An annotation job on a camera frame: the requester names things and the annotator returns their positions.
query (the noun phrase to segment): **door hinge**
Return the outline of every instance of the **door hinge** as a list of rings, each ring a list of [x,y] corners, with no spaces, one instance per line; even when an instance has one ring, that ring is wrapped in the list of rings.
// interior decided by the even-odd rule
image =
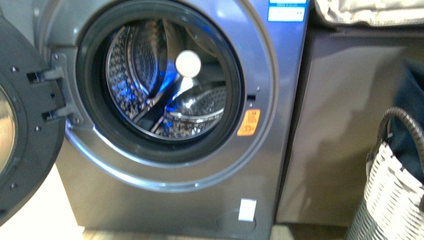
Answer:
[[[61,94],[64,100],[64,106],[58,109],[54,109],[45,114],[45,120],[53,120],[57,118],[67,118],[70,125],[74,127],[76,125],[82,125],[84,118],[78,110],[74,100],[74,92],[71,89],[71,85],[68,79],[68,61],[65,54],[56,54],[57,57],[51,63],[52,69],[27,74],[28,79],[34,84],[57,81]]]

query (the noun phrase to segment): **sticker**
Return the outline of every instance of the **sticker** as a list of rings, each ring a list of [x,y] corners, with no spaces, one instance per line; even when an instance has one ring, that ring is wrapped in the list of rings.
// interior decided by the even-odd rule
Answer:
[[[256,199],[242,198],[240,202],[240,211],[238,212],[238,220],[245,222],[253,222],[255,217]]]
[[[237,132],[237,136],[252,136],[259,123],[260,109],[249,109],[244,114],[243,122]]]
[[[306,0],[269,0],[269,22],[303,22]]]
[[[306,0],[269,0],[270,4],[306,4]]]

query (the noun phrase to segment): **blue fabric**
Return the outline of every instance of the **blue fabric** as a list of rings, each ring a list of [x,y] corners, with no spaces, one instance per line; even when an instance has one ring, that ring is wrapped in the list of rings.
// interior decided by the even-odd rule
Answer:
[[[403,79],[394,98],[393,106],[404,109],[424,127],[424,63],[406,60],[407,76]],[[407,128],[397,118],[390,123],[393,133],[388,142],[394,155],[402,165],[421,183],[424,173],[418,152]]]

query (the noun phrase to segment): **basket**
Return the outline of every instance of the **basket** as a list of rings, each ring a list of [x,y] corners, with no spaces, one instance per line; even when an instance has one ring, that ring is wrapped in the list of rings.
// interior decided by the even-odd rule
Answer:
[[[424,240],[424,186],[402,166],[386,142],[392,117],[408,129],[424,168],[422,128],[403,109],[390,108],[368,154],[364,196],[345,240]]]

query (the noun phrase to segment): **black handle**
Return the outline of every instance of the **black handle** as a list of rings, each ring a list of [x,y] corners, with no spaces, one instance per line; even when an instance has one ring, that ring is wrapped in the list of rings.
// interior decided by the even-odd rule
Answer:
[[[416,150],[418,151],[419,161],[421,162],[421,168],[424,172],[424,131],[420,124],[402,108],[391,107],[385,112],[378,130],[377,146],[387,139],[387,128],[392,117],[397,117],[408,129],[409,134],[412,136]]]

